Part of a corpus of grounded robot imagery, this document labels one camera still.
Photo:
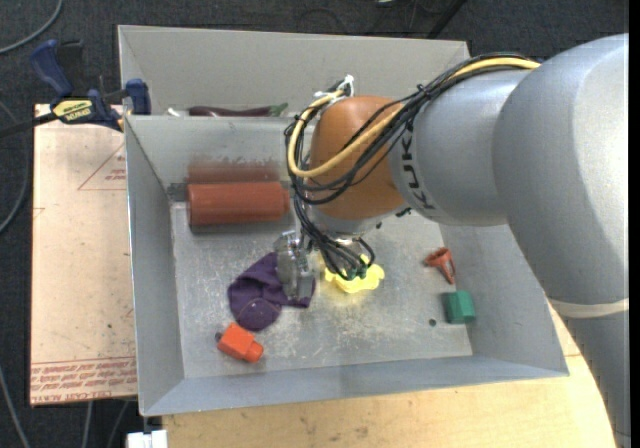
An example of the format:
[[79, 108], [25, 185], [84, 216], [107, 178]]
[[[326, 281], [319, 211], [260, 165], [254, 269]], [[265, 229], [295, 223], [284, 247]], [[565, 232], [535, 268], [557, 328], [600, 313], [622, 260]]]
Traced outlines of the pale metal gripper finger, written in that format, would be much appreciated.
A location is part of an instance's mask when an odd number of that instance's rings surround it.
[[299, 252], [297, 260], [297, 270], [297, 297], [299, 300], [309, 298], [313, 294], [315, 270], [308, 252], [304, 249]]
[[299, 240], [296, 232], [283, 232], [274, 242], [276, 272], [284, 287], [296, 287], [299, 278]]

